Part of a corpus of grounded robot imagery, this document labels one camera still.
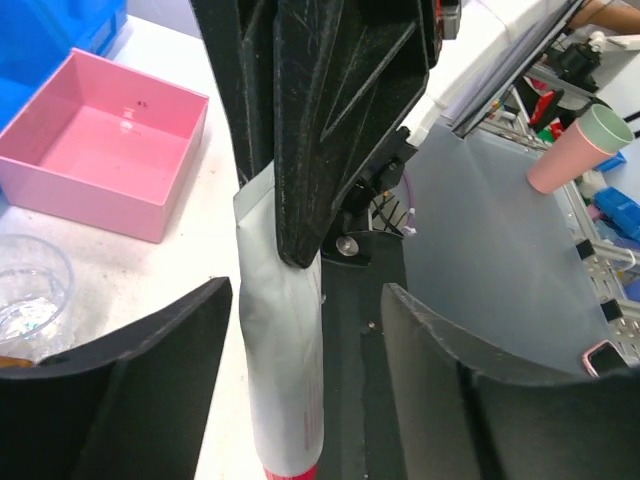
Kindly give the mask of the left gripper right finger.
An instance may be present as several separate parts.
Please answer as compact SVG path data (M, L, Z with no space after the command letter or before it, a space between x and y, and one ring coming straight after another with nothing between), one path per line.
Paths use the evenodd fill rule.
M411 479L635 479L639 371L577 378L510 354L382 290L384 339Z

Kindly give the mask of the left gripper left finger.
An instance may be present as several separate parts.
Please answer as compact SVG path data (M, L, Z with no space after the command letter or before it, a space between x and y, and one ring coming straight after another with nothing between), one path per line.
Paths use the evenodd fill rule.
M214 278L163 309L1 372L5 479L190 479L230 319Z

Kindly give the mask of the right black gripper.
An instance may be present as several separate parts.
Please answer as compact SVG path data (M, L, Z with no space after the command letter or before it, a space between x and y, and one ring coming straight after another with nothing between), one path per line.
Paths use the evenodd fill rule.
M274 154L278 253L306 268L343 198L346 210L365 210L400 182L439 116L426 85L444 44L458 36L463 3L190 4L229 124L239 184Z

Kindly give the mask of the white red-capped toothpaste tube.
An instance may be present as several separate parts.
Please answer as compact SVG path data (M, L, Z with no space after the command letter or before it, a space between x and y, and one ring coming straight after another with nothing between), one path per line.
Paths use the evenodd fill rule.
M270 479L312 479L324 442L321 261L279 257L275 175L268 166L234 198L254 442Z

